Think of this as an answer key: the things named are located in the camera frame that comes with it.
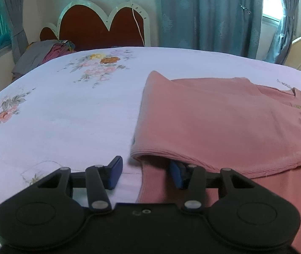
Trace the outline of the floral white bed sheet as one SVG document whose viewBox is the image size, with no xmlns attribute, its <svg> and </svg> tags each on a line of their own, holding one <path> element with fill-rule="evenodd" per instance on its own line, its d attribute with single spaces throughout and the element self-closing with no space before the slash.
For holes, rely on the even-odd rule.
<svg viewBox="0 0 301 254">
<path fill-rule="evenodd" d="M 35 68 L 0 92 L 0 203 L 62 166 L 80 172 L 120 155 L 113 201 L 138 200 L 142 164 L 131 157 L 151 72 L 168 80 L 245 78 L 301 91 L 301 71 L 225 53 L 112 48 L 72 53 Z"/>
</svg>

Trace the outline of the red white heart headboard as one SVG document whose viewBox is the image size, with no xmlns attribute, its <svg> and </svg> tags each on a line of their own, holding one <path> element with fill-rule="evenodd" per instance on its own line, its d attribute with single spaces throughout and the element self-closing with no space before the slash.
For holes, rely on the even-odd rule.
<svg viewBox="0 0 301 254">
<path fill-rule="evenodd" d="M 149 15 L 134 2 L 121 3 L 106 14 L 91 1 L 74 1 L 62 10 L 56 24 L 47 23 L 42 28 L 39 38 L 69 40 L 76 51 L 149 47 Z"/>
</svg>

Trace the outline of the pile of clothes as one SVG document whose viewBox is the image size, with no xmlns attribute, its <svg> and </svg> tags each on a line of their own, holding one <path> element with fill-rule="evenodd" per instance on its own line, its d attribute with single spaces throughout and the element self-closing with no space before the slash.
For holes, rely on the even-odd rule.
<svg viewBox="0 0 301 254">
<path fill-rule="evenodd" d="M 12 81 L 38 66 L 75 52 L 75 45 L 69 40 L 45 40 L 31 43 L 12 70 Z"/>
</svg>

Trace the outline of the pink knit sweater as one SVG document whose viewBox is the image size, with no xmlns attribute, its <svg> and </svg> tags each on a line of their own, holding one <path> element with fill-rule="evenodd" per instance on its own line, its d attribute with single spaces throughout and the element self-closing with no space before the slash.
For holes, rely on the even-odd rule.
<svg viewBox="0 0 301 254">
<path fill-rule="evenodd" d="M 151 72 L 130 154 L 142 164 L 142 203 L 182 202 L 166 173 L 176 160 L 212 173 L 231 168 L 301 214 L 301 91 Z M 293 246 L 301 252 L 301 226 Z"/>
</svg>

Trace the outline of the blue patterned curtain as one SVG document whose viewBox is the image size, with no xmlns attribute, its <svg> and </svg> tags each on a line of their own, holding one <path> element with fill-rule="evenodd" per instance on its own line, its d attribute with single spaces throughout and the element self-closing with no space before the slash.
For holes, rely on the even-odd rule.
<svg viewBox="0 0 301 254">
<path fill-rule="evenodd" d="M 160 46 L 255 59 L 263 0 L 160 0 Z"/>
</svg>

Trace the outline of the grey side curtain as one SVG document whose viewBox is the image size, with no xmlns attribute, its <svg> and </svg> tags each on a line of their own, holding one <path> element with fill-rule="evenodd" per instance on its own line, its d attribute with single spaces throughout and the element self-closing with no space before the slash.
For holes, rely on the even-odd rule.
<svg viewBox="0 0 301 254">
<path fill-rule="evenodd" d="M 14 63 L 17 63 L 28 47 L 28 39 L 23 27 L 24 0 L 0 0 L 8 28 L 11 33 L 11 47 Z"/>
</svg>

